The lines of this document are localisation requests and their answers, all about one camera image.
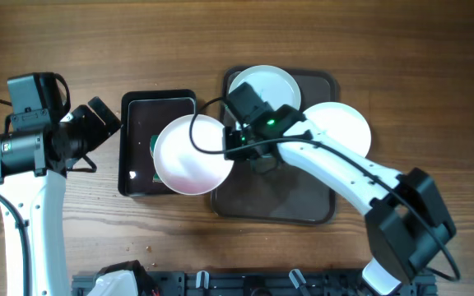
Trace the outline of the green yellow sponge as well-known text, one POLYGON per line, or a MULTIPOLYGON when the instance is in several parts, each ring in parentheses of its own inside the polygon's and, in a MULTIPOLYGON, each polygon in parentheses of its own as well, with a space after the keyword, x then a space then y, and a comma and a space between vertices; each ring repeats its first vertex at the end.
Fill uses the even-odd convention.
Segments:
MULTIPOLYGON (((151 153, 151 158, 154 159, 154 151, 155 151, 155 146, 156 146, 156 141, 158 139, 158 135, 152 135, 150 138, 150 153, 151 153)), ((158 173, 155 173, 152 179, 153 183, 160 183, 160 177, 158 176, 158 173)))

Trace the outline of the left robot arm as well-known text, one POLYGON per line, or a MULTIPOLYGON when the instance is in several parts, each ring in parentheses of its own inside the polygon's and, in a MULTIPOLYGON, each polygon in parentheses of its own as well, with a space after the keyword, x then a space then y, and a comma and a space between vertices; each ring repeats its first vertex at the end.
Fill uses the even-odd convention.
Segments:
POLYGON ((10 295, 69 295, 63 242, 67 175, 122 126, 99 98, 57 123, 0 134, 0 206, 10 295))

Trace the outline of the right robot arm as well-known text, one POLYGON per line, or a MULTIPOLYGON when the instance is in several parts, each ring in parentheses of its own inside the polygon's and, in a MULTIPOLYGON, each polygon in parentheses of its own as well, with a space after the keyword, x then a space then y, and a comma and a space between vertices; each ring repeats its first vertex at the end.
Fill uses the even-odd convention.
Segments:
POLYGON ((240 125, 225 130, 225 153, 233 160, 267 152, 315 177, 343 196, 365 219, 372 253, 361 272, 365 288, 390 295, 411 283, 443 253, 452 275, 433 270, 449 281, 461 278, 447 243, 456 226, 434 179, 414 168, 401 173, 368 160, 369 126, 352 107, 320 103, 305 111, 290 105, 272 110, 225 106, 240 125))

